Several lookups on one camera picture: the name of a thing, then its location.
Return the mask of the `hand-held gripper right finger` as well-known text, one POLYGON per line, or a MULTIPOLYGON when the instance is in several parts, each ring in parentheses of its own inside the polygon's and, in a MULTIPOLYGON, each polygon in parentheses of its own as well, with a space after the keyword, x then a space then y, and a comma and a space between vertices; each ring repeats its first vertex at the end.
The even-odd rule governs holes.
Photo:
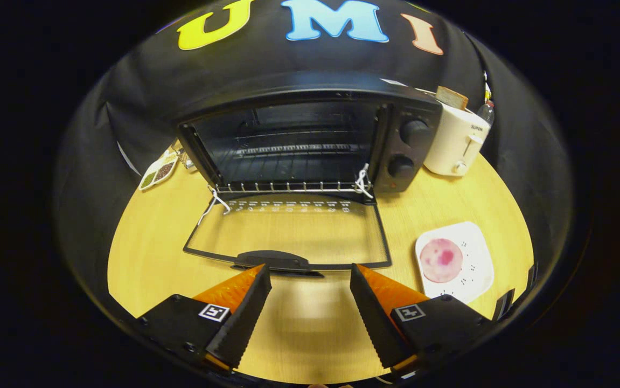
POLYGON ((398 376, 454 361, 492 327, 452 295, 427 297, 363 265, 352 265, 350 289, 382 366, 398 376))

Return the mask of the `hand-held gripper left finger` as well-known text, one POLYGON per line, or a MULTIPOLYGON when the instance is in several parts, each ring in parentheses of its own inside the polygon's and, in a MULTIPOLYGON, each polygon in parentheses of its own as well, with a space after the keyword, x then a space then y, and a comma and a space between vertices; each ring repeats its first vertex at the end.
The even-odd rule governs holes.
POLYGON ((238 368, 268 294, 269 268, 258 265, 194 297, 173 294, 136 319, 142 337, 199 369, 238 368))

